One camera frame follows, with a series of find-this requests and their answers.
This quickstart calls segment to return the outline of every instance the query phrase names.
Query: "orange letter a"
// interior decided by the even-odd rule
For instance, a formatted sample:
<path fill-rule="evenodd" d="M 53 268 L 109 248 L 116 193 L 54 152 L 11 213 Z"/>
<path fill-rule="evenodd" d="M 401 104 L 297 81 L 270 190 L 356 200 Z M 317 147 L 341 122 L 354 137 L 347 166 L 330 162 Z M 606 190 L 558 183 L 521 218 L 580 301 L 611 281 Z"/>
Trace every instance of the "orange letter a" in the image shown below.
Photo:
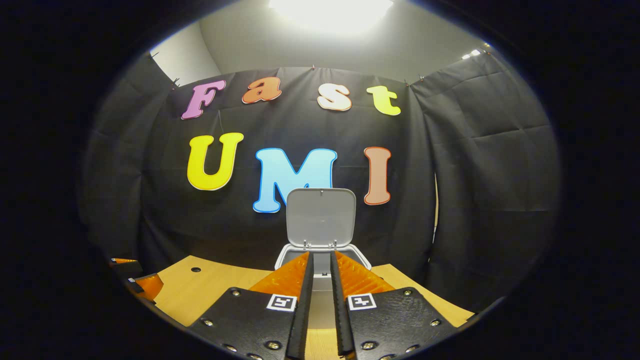
<path fill-rule="evenodd" d="M 245 104 L 253 104 L 260 100 L 273 100 L 282 94 L 278 86 L 280 86 L 280 79 L 275 76 L 256 80 L 249 84 L 249 91 L 242 96 L 242 102 Z"/>

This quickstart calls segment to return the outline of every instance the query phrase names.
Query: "pink letter f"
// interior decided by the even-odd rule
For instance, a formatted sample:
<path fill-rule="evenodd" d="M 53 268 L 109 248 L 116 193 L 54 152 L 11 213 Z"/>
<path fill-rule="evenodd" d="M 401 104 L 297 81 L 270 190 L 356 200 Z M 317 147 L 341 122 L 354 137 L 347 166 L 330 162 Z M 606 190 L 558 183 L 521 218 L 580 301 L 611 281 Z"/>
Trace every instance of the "pink letter f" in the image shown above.
<path fill-rule="evenodd" d="M 204 102 L 204 106 L 209 105 L 216 95 L 216 90 L 222 90 L 226 85 L 226 81 L 220 80 L 194 87 L 193 96 L 191 97 L 191 101 L 189 101 L 187 111 L 182 114 L 182 120 L 193 119 L 202 115 L 203 111 L 200 109 L 201 104 Z"/>

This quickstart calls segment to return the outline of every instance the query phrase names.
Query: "white plastic container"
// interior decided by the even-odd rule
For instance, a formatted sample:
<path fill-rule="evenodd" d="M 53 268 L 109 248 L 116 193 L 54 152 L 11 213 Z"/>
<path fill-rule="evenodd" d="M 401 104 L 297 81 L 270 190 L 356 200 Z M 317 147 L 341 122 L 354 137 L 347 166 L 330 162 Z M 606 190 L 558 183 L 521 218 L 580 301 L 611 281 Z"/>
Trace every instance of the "white plastic container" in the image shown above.
<path fill-rule="evenodd" d="M 314 283 L 309 328 L 335 327 L 330 254 L 339 251 L 371 270 L 371 264 L 351 244 L 356 196 L 349 189 L 300 188 L 287 196 L 287 237 L 275 268 L 307 251 L 314 257 Z"/>

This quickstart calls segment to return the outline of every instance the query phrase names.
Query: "orange ribbed pad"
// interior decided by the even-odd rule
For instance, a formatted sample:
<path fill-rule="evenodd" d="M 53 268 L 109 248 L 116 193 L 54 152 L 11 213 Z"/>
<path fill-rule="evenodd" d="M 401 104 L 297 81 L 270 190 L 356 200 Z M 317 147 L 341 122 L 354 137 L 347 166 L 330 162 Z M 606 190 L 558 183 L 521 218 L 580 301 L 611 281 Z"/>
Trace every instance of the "orange ribbed pad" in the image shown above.
<path fill-rule="evenodd" d="M 278 270 L 265 276 L 249 290 L 267 294 L 300 296 L 302 282 L 307 271 L 309 253 L 306 252 L 290 262 L 282 265 Z"/>
<path fill-rule="evenodd" d="M 150 277 L 144 277 L 142 279 L 138 279 L 136 280 L 136 283 L 138 283 L 138 285 L 140 285 L 140 287 L 145 290 L 145 292 L 139 293 L 136 295 L 143 297 L 147 300 L 155 299 L 158 293 L 160 293 L 160 290 L 162 290 L 162 287 L 164 286 L 164 283 L 160 279 L 160 276 L 158 276 L 157 274 Z"/>
<path fill-rule="evenodd" d="M 344 293 L 345 299 L 349 295 L 374 294 L 395 290 L 393 286 L 387 284 L 380 276 L 367 270 L 366 267 L 358 264 L 347 255 L 336 251 L 335 257 L 338 260 L 340 281 L 342 281 L 342 292 Z"/>
<path fill-rule="evenodd" d="M 113 261 L 115 261 L 116 264 L 122 264 L 122 263 L 132 263 L 137 260 L 115 258 Z"/>

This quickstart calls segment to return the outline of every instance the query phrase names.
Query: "screw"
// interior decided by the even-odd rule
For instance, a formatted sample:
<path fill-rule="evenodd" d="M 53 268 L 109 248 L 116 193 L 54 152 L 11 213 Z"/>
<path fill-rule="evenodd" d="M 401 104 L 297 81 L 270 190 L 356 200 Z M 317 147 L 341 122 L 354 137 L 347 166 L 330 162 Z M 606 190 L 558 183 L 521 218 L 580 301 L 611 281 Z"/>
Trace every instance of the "screw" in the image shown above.
<path fill-rule="evenodd" d="M 278 350 L 280 348 L 280 343 L 277 341 L 267 341 L 265 346 L 271 350 Z"/>
<path fill-rule="evenodd" d="M 376 348 L 377 346 L 378 346 L 378 343 L 375 341 L 366 341 L 362 343 L 363 350 L 371 350 L 372 348 Z"/>

